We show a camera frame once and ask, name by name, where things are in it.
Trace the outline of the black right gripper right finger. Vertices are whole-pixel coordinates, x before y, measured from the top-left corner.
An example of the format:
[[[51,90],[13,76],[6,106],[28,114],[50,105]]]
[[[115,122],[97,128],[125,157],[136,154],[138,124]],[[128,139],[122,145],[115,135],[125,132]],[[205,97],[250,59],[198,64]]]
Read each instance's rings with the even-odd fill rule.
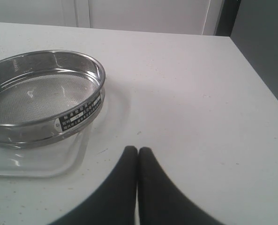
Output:
[[[190,201],[174,185],[148,147],[139,150],[137,181],[140,224],[221,224]]]

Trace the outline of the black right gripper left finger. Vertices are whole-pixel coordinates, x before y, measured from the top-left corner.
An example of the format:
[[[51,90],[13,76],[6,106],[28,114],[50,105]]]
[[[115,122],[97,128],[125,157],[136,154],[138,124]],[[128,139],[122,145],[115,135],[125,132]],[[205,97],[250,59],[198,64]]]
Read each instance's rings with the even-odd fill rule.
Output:
[[[138,150],[126,146],[104,182],[53,225],[134,225]]]

